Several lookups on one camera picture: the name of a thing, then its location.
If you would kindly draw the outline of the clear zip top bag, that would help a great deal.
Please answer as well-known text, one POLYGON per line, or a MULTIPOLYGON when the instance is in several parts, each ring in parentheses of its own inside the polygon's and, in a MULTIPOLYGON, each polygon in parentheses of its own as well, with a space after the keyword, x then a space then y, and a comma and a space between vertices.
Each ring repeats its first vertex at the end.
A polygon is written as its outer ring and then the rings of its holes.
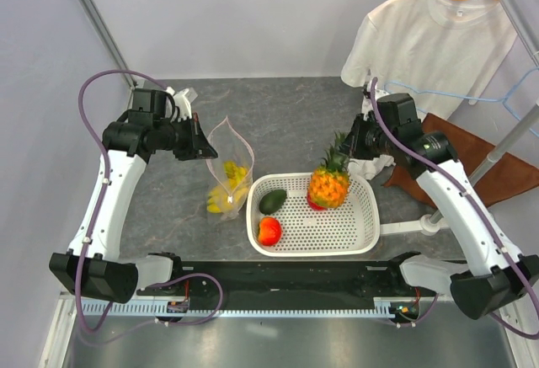
POLYGON ((208 136, 218 157, 207 160, 210 173, 206 210, 215 221, 239 216, 253 184, 253 148, 232 126, 226 116, 208 136))

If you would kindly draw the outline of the orange toy pineapple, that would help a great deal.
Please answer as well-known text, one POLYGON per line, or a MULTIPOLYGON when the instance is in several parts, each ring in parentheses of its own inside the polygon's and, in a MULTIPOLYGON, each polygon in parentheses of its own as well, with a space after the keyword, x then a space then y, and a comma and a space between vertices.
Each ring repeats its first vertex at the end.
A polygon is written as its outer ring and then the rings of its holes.
POLYGON ((336 132, 334 143, 313 171, 307 189, 308 199, 317 207, 335 209, 346 200, 350 187, 349 156, 339 151, 346 135, 336 132))

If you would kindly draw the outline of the yellow banana bunch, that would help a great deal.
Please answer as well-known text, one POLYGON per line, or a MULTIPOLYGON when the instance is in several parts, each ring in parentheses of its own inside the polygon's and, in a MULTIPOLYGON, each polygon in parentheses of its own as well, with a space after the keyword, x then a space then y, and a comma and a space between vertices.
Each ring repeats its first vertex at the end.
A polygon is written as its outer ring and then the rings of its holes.
POLYGON ((248 170, 234 161, 226 161, 222 166, 225 182, 210 190, 206 209, 212 214, 227 214, 238 211, 245 201, 248 187, 248 170))

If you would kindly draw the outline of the red apple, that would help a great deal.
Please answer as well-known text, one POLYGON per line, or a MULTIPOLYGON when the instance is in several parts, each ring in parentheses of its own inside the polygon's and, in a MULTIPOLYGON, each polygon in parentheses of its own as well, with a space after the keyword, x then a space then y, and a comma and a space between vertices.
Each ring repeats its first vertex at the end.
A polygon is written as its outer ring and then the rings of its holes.
POLYGON ((325 211, 326 208, 325 207, 322 207, 320 205, 317 205, 315 204, 312 199, 311 199, 311 196, 309 194, 307 194, 307 203, 308 205, 315 211, 325 211))

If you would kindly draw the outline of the green avocado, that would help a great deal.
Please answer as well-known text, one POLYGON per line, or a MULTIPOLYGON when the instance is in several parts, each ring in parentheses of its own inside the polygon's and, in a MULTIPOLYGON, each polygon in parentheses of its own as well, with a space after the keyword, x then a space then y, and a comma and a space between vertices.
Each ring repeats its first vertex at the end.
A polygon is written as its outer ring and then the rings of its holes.
POLYGON ((287 192, 284 189, 270 191, 259 202, 259 211, 263 215, 276 213, 286 202, 287 192))

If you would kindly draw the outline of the red orange peach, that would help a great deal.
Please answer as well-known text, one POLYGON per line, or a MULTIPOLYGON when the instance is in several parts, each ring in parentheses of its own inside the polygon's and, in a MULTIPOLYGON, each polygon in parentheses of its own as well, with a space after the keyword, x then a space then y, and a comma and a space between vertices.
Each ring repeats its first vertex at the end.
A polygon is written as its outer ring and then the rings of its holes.
POLYGON ((259 244, 267 247, 275 246, 282 237, 282 228, 279 221, 273 217, 265 216, 259 223, 259 244))

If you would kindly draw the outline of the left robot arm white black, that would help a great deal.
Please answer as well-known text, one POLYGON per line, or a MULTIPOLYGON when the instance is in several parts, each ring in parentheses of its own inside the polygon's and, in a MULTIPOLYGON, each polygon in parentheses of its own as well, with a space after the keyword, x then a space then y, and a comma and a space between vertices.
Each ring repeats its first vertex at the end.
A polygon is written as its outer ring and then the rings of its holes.
POLYGON ((81 226, 67 251, 52 254, 49 262, 51 273, 71 294, 125 304, 153 284, 167 295, 184 288, 178 256, 161 252, 120 261, 120 237, 151 155, 171 152, 179 161, 216 158, 191 109, 196 96, 191 88, 137 88, 131 108, 105 128, 99 139, 105 152, 81 226))

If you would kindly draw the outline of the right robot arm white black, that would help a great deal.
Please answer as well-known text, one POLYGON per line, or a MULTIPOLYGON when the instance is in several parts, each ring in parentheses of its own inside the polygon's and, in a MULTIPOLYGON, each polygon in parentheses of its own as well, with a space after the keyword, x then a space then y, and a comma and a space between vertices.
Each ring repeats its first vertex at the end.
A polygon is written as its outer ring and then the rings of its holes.
POLYGON ((489 215, 448 138, 423 131, 409 94, 364 96, 372 109, 356 116, 338 151, 361 160, 392 157, 435 203, 466 259, 454 264, 421 254, 403 256, 386 273, 387 289, 401 296, 418 286, 449 295, 474 320, 524 295, 537 304, 537 255, 524 255, 489 215))

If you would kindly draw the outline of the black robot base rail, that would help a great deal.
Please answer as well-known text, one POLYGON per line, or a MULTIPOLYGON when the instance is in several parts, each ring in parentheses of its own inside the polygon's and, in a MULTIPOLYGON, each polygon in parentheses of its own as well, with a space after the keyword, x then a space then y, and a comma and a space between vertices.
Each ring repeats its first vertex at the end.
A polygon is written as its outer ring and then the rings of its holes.
POLYGON ((173 277, 205 273, 223 289, 222 311, 371 309, 374 299, 433 296, 407 285, 392 261, 184 261, 173 277))

